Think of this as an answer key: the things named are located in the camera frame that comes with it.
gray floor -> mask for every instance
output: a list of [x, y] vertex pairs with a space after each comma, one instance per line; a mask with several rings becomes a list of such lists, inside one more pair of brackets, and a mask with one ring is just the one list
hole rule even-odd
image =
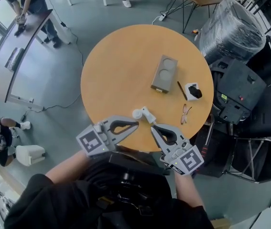
[[[107, 7], [103, 6], [102, 0], [72, 2], [74, 5], [70, 7], [65, 0], [52, 0], [60, 19], [79, 37], [78, 45], [85, 60], [92, 48], [112, 31], [133, 24], [151, 24], [160, 15], [159, 12], [165, 10], [169, 0], [131, 1], [132, 9], [124, 8], [121, 0], [107, 0]], [[185, 15], [189, 11], [190, 7], [187, 7]], [[207, 18], [207, 7], [196, 9], [184, 36], [193, 42], [194, 37], [189, 32], [200, 28]], [[181, 21], [180, 10], [156, 24], [181, 32]], [[21, 65], [12, 93], [33, 97], [35, 103], [44, 106], [68, 105], [80, 94], [81, 72], [81, 55], [75, 44], [54, 50], [51, 45], [34, 42]], [[16, 104], [0, 102], [0, 116], [19, 121], [25, 110]], [[29, 131], [18, 131], [21, 136], [19, 143], [42, 146], [47, 151], [47, 157], [31, 167], [24, 167], [17, 161], [7, 167], [24, 185], [33, 174], [46, 173], [78, 151], [75, 136], [90, 124], [81, 98], [67, 109], [55, 107], [39, 114], [29, 112], [27, 120], [33, 127]], [[169, 180], [174, 188], [173, 178], [169, 177]], [[271, 182], [257, 185], [226, 175], [219, 179], [197, 176], [195, 183], [211, 219], [226, 216], [235, 224], [258, 214], [271, 201]]]

plastic bag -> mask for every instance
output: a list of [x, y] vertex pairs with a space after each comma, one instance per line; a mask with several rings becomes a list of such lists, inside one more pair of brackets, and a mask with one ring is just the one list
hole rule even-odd
[[223, 0], [195, 43], [208, 64], [226, 55], [247, 63], [263, 49], [266, 37], [251, 12], [235, 0]]

gray box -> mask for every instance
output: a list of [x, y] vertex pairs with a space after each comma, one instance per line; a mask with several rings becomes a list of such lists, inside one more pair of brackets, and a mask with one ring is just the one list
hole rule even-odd
[[173, 81], [178, 61], [162, 55], [158, 68], [155, 72], [151, 88], [161, 93], [168, 93]]

power strip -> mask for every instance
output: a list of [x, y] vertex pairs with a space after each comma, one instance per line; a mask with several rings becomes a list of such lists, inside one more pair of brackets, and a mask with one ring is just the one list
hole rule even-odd
[[162, 14], [162, 16], [159, 17], [159, 21], [163, 21], [165, 19], [165, 14]]

white container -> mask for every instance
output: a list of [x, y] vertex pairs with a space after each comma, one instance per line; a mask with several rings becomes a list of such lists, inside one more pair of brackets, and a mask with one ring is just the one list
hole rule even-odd
[[38, 145], [17, 146], [16, 159], [24, 166], [31, 166], [45, 159], [45, 149]]
[[196, 101], [196, 100], [199, 100], [198, 98], [196, 98], [195, 96], [191, 95], [191, 93], [189, 92], [189, 87], [190, 86], [194, 86], [196, 89], [199, 89], [199, 86], [198, 86], [198, 83], [195, 82], [195, 83], [188, 83], [184, 86], [184, 90], [185, 90], [185, 94], [186, 94], [186, 97], [187, 97], [187, 100], [188, 101]]

